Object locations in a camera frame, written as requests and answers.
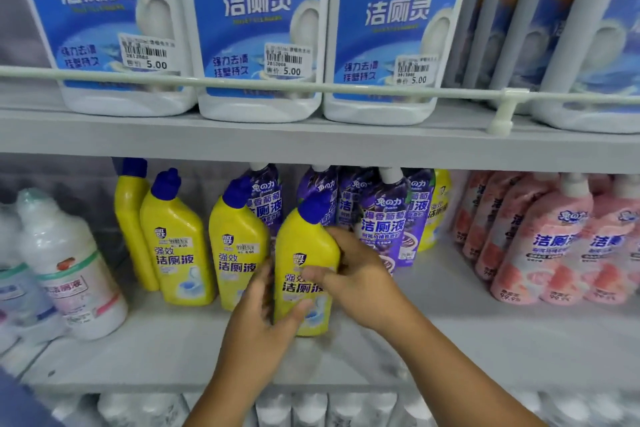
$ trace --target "gray shelf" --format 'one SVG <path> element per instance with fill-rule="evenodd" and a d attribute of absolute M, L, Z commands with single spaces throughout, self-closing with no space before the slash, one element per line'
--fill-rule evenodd
<path fill-rule="evenodd" d="M 396 280 L 408 297 L 487 374 L 506 387 L 640 390 L 640 300 L 563 308 L 494 300 L 451 244 L 422 253 Z M 131 315 L 93 342 L 58 339 L 26 372 L 57 392 L 197 391 L 213 372 L 228 313 L 167 305 L 133 289 Z M 275 379 L 286 390 L 402 389 L 388 345 L 334 310 L 329 334 L 296 339 Z"/>
<path fill-rule="evenodd" d="M 53 82 L 0 82 L 0 152 L 144 156 L 282 164 L 635 172 L 640 135 L 560 131 L 516 116 L 507 138 L 485 132 L 492 110 L 441 100 L 423 124 L 288 124 L 207 120 L 197 112 L 133 118 L 65 110 Z"/>

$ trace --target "right hand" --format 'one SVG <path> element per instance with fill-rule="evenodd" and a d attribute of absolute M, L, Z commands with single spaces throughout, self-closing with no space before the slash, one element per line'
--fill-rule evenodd
<path fill-rule="evenodd" d="M 326 267 L 308 265 L 302 267 L 302 277 L 322 286 L 360 326 L 384 335 L 384 327 L 410 302 L 375 250 L 346 230 L 337 227 L 325 230 L 342 250 L 346 268 L 339 275 Z"/>

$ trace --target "purple label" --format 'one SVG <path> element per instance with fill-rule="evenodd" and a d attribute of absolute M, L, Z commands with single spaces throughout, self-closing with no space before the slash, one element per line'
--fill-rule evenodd
<path fill-rule="evenodd" d="M 356 234 L 378 252 L 389 273 L 394 272 L 400 254 L 410 186 L 407 179 L 395 184 L 381 182 L 360 198 Z"/>
<path fill-rule="evenodd" d="M 434 169 L 405 169 L 404 176 L 411 183 L 411 202 L 406 211 L 404 236 L 396 267 L 413 265 L 424 226 L 427 223 L 433 189 L 436 185 Z"/>
<path fill-rule="evenodd" d="M 336 223 L 339 227 L 353 231 L 353 225 L 360 219 L 358 216 L 360 197 L 377 180 L 378 170 L 375 167 L 343 167 L 340 170 L 336 217 Z"/>
<path fill-rule="evenodd" d="M 260 171 L 247 171 L 251 176 L 252 193 L 247 206 L 267 225 L 271 237 L 275 238 L 282 225 L 282 184 L 275 164 Z"/>
<path fill-rule="evenodd" d="M 329 167 L 326 171 L 316 172 L 313 167 L 309 167 L 305 175 L 302 176 L 302 180 L 298 185 L 298 192 L 296 193 L 296 199 L 298 204 L 307 197 L 314 193 L 330 189 L 331 193 L 331 208 L 329 213 L 324 215 L 324 218 L 320 221 L 320 224 L 324 227 L 333 225 L 335 223 L 335 210 L 338 202 L 338 172 L 334 165 Z"/>

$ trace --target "yellow bottle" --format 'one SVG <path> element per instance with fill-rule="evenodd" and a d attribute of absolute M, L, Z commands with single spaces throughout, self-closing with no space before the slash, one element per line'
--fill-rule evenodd
<path fill-rule="evenodd" d="M 138 282 L 153 292 L 160 288 L 147 241 L 140 226 L 140 206 L 149 191 L 147 161 L 138 157 L 125 157 L 122 174 L 118 178 L 114 208 L 118 224 L 133 262 Z"/>
<path fill-rule="evenodd" d="M 433 198 L 429 207 L 427 223 L 424 225 L 418 251 L 428 250 L 438 240 L 440 224 L 444 219 L 444 213 L 449 206 L 449 193 L 451 192 L 451 175 L 446 169 L 436 169 L 436 186 L 433 189 Z"/>
<path fill-rule="evenodd" d="M 256 267 L 269 256 L 269 229 L 247 207 L 251 178 L 234 179 L 209 218 L 209 238 L 222 308 L 233 310 Z"/>
<path fill-rule="evenodd" d="M 212 302 L 209 251 L 202 220 L 177 197 L 177 169 L 160 172 L 140 209 L 140 222 L 164 300 L 200 306 Z"/>
<path fill-rule="evenodd" d="M 331 296 L 321 287 L 302 280 L 300 271 L 306 265 L 333 271 L 338 268 L 340 248 L 320 224 L 331 208 L 331 194 L 330 190 L 315 192 L 302 201 L 284 220 L 276 237 L 274 319 L 286 316 L 304 298 L 314 301 L 298 336 L 317 336 L 329 327 Z"/>

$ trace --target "person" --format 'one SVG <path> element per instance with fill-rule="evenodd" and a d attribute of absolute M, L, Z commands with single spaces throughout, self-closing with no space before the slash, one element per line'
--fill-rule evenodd
<path fill-rule="evenodd" d="M 406 298 L 378 254 L 346 230 L 327 231 L 342 250 L 340 274 L 305 266 L 360 326 L 379 333 L 404 360 L 439 427 L 545 424 L 489 378 Z M 239 427 L 284 358 L 312 303 L 300 301 L 273 326 L 272 265 L 253 275 L 229 320 L 213 377 L 184 427 Z"/>

